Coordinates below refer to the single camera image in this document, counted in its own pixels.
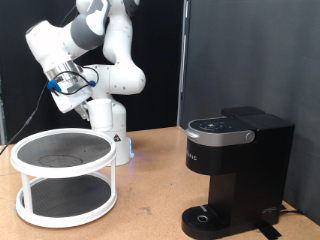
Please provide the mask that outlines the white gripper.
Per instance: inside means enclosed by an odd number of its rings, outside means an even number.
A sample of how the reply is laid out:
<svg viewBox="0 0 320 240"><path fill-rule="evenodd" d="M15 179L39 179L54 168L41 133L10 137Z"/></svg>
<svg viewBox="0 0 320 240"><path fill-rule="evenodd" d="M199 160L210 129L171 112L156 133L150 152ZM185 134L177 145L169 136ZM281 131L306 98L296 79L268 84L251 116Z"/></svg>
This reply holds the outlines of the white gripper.
<svg viewBox="0 0 320 240"><path fill-rule="evenodd" d="M92 89L88 82L83 79L52 80L51 95L62 113L75 108L83 120L89 120L87 103L84 102L92 96Z"/></svg>

